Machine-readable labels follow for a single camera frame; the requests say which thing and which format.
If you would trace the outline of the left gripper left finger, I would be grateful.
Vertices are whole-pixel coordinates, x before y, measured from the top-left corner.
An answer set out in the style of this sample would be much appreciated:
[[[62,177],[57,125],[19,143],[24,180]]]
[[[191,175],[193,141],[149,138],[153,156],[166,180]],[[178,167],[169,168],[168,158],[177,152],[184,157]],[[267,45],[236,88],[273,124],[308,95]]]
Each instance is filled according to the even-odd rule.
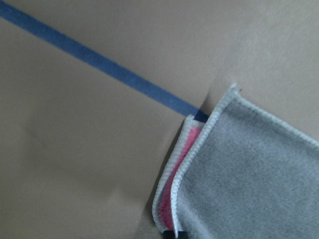
[[[175,239],[174,231],[164,231],[162,233],[162,238],[163,239]]]

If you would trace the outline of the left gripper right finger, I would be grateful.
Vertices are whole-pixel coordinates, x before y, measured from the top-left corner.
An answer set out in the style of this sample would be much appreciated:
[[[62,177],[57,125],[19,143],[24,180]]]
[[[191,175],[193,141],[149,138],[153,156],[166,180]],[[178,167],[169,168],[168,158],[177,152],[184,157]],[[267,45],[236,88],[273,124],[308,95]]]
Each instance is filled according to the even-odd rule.
[[[178,237],[177,237],[177,239],[188,239],[188,234],[187,234],[187,232],[178,231]]]

